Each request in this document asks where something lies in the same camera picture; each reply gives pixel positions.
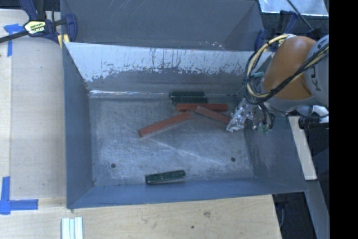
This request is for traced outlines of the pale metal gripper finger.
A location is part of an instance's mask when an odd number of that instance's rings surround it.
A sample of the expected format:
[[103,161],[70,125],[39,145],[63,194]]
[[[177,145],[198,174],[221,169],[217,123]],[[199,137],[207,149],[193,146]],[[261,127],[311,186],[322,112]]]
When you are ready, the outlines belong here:
[[235,132],[238,130],[243,130],[245,129],[245,124],[246,120],[244,118],[232,118],[230,119],[227,127],[226,127],[226,131],[228,132]]
[[246,120],[252,116],[252,104],[246,98],[242,98],[236,109],[232,112],[233,120]]

